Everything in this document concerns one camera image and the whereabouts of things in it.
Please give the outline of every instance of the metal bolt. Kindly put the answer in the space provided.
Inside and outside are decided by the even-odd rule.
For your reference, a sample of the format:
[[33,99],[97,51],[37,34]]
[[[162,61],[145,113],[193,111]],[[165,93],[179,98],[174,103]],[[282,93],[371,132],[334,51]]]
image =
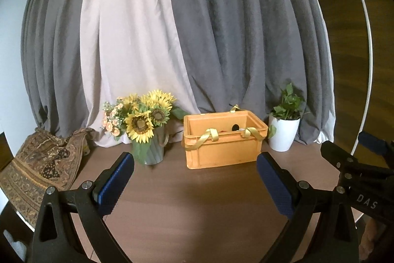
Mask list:
[[83,188],[84,190],[87,190],[88,188],[91,188],[92,184],[93,184],[93,183],[92,183],[90,180],[86,180],[86,181],[84,181],[84,182],[82,183],[82,188]]
[[55,188],[53,186],[50,186],[47,188],[47,194],[51,195],[55,191]]
[[344,193],[345,193],[345,189],[344,189],[342,186],[337,186],[337,187],[336,187],[336,191],[337,191],[339,194],[344,194]]
[[304,190],[306,190],[307,188],[309,188],[309,183],[306,182],[306,181],[304,181],[304,180],[299,181],[299,182],[298,182],[298,185],[299,185],[301,188],[303,188]]

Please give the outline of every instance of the white wall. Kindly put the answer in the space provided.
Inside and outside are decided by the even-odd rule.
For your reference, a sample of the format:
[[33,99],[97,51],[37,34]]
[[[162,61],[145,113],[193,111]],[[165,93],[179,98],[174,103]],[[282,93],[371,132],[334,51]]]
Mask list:
[[[12,154],[36,127],[23,81],[20,35],[27,0],[0,0],[0,119]],[[7,198],[0,190],[0,212]]]

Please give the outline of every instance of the yellow plastic bin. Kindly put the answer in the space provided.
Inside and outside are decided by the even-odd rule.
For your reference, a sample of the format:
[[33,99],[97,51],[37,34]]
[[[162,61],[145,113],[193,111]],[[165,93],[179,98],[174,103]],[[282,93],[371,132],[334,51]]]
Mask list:
[[[240,130],[232,131],[235,124]],[[255,161],[267,131],[268,126],[251,111],[187,115],[183,141],[187,167],[212,168]]]

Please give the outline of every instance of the brown patterned fabric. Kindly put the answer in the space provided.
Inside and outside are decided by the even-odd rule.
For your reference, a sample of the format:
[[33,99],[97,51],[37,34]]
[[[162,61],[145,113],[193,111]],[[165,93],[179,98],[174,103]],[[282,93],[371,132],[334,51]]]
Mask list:
[[58,138],[36,128],[15,158],[0,173],[0,187],[12,205],[35,227],[45,190],[68,190],[76,178],[82,156],[89,153],[90,128]]

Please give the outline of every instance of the table surface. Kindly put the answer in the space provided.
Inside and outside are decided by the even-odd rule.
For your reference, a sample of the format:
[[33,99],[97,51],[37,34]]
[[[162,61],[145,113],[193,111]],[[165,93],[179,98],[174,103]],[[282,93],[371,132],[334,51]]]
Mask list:
[[[129,148],[95,148],[72,188],[95,180]],[[279,153],[263,143],[263,151],[314,188],[333,190],[338,182],[339,172],[321,157],[318,144],[293,143],[288,152]],[[314,214],[294,260],[306,251],[318,217]],[[79,217],[73,214],[73,219],[86,253],[99,262]],[[259,262],[287,220],[277,211],[255,162],[189,170],[180,143],[169,146],[155,166],[136,164],[115,209],[104,219],[134,263]]]

